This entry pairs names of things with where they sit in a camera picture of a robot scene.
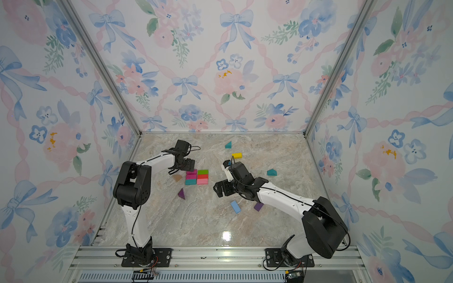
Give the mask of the light pink rectangular block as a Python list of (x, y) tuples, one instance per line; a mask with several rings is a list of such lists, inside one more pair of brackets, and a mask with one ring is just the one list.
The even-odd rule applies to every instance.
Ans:
[(198, 185), (207, 185), (207, 184), (209, 184), (209, 180), (208, 179), (198, 179), (197, 184)]

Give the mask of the magenta rectangular block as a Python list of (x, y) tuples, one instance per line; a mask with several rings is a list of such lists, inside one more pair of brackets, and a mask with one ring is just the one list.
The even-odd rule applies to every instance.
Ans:
[(197, 175), (198, 171), (196, 169), (194, 169), (193, 171), (187, 171), (186, 174), (188, 174), (188, 175)]

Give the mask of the teal rectangular block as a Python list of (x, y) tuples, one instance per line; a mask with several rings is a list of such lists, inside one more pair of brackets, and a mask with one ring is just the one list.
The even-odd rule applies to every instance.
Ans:
[(188, 185), (196, 185), (197, 184), (197, 180), (196, 179), (187, 179), (185, 181), (185, 185), (188, 186)]

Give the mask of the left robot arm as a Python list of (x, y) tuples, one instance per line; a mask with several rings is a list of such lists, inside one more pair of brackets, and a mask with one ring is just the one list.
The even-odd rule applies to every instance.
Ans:
[(122, 256), (125, 262), (139, 266), (150, 266), (156, 262), (146, 216), (141, 212), (142, 206), (151, 196), (152, 177), (155, 174), (168, 171), (171, 175), (195, 169), (195, 161), (187, 158), (193, 149), (190, 143), (178, 140), (174, 147), (156, 156), (138, 162), (127, 161), (121, 166), (113, 197), (125, 215), (127, 231), (132, 240), (126, 245)]

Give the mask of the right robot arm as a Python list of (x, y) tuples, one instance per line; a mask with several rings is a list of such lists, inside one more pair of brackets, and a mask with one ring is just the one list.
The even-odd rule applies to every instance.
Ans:
[(285, 264), (297, 265), (312, 254), (330, 259), (341, 251), (339, 246), (344, 239), (348, 241), (346, 246), (350, 245), (349, 230), (327, 198), (311, 199), (285, 191), (267, 179), (253, 177), (241, 162), (226, 160), (221, 167), (226, 179), (213, 187), (218, 197), (238, 194), (246, 200), (272, 206), (302, 225), (302, 233), (290, 236), (280, 249)]

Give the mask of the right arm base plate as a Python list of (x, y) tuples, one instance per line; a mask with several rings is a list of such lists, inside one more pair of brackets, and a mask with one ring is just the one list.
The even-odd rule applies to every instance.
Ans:
[(265, 265), (267, 268), (301, 268), (314, 267), (315, 262), (312, 255), (305, 255), (303, 258), (295, 259), (289, 255), (283, 254), (280, 248), (266, 248)]

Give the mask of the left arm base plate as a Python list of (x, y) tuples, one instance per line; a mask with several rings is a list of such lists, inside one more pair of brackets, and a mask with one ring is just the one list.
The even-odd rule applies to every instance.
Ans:
[(167, 268), (170, 266), (171, 248), (154, 248), (152, 255), (149, 258), (145, 258), (139, 255), (138, 252), (125, 252), (125, 256), (122, 259), (121, 267), (129, 268), (151, 268), (151, 267), (163, 267)]

